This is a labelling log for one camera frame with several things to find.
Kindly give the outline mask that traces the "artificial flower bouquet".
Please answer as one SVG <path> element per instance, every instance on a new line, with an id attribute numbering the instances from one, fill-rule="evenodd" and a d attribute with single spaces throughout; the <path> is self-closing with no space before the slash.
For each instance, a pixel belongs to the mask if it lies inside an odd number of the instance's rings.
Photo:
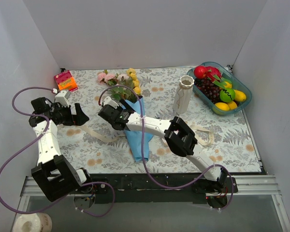
<path id="1" fill-rule="evenodd" d="M 111 97 L 116 101 L 123 99 L 135 103 L 137 98 L 131 89 L 139 97 L 141 95 L 140 81 L 137 77 L 136 70 L 133 68 L 127 69 L 125 73 L 116 74 L 104 70 L 98 73 L 97 79 L 100 83 L 105 83 L 110 87 L 115 86 L 109 91 Z"/>

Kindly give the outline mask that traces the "cream ribbon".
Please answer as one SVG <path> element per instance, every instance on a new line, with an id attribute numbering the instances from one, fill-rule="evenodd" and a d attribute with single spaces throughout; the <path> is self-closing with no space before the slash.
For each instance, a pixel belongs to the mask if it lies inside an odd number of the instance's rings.
<path id="1" fill-rule="evenodd" d="M 88 128 L 87 126 L 83 125 L 79 127 L 81 130 L 83 130 L 84 132 L 88 133 L 90 136 L 97 138 L 98 140 L 104 142 L 104 143 L 112 143 L 115 142 L 116 140 L 118 140 L 120 137 L 125 136 L 125 134 L 117 134 L 114 135 L 113 137 L 105 137 L 97 132 L 95 132 L 94 130 Z M 214 133 L 208 129 L 205 129 L 203 127 L 197 126 L 195 124 L 191 124 L 190 128 L 193 129 L 194 131 L 203 131 L 203 132 L 207 132 L 208 133 L 208 140 L 205 141 L 203 140 L 200 136 L 198 136 L 197 134 L 195 135 L 195 138 L 198 140 L 198 143 L 201 144 L 202 146 L 210 146 L 211 144 L 214 143 Z"/>

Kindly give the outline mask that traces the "blue wrapping paper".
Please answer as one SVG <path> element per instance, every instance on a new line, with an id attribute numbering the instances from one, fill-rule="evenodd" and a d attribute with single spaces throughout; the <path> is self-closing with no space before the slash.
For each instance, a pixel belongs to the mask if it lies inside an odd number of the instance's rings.
<path id="1" fill-rule="evenodd" d="M 144 108 L 144 100 L 142 96 L 139 96 L 142 104 L 142 111 L 143 115 L 145 115 L 145 108 Z M 132 103 L 129 100 L 126 100 L 126 102 L 130 105 L 130 107 L 137 112 L 138 114 L 141 113 L 141 108 L 140 104 L 138 101 L 135 103 Z M 142 145 L 142 132 L 141 131 L 129 131 L 129 130 L 124 130 L 124 133 L 127 137 L 128 144 L 130 146 L 130 149 L 132 151 L 133 158 L 135 162 L 140 162 L 142 161 L 142 152 L 141 152 L 141 145 Z M 144 159 L 148 161 L 149 158 L 149 142 L 153 138 L 153 135 L 150 133 L 145 132 L 144 134 L 144 144 L 143 144 L 143 153 L 144 153 Z"/>

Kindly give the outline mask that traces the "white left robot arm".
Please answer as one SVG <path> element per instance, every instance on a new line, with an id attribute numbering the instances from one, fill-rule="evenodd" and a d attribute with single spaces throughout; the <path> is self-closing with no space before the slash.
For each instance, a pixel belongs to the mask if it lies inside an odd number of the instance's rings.
<path id="1" fill-rule="evenodd" d="M 79 103 L 74 104 L 76 114 L 72 114 L 68 98 L 61 93 L 51 104 L 41 97 L 32 100 L 31 105 L 34 115 L 30 117 L 29 124 L 39 138 L 37 166 L 31 169 L 33 179 L 51 202 L 77 189 L 89 193 L 93 189 L 89 173 L 84 168 L 73 168 L 61 154 L 57 139 L 58 125 L 82 126 L 89 117 Z"/>

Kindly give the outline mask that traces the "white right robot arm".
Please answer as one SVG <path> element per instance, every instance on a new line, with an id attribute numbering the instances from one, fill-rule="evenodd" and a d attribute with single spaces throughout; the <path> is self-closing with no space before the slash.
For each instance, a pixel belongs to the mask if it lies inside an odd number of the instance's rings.
<path id="1" fill-rule="evenodd" d="M 214 192 L 222 191 L 227 185 L 228 172 L 214 162 L 198 145 L 193 130 L 179 117 L 162 120 L 141 116 L 126 102 L 121 107 L 110 97 L 106 97 L 99 105 L 102 109 L 98 115 L 118 131 L 142 131 L 165 139 L 170 150 L 177 156 L 187 158 L 209 182 Z"/>

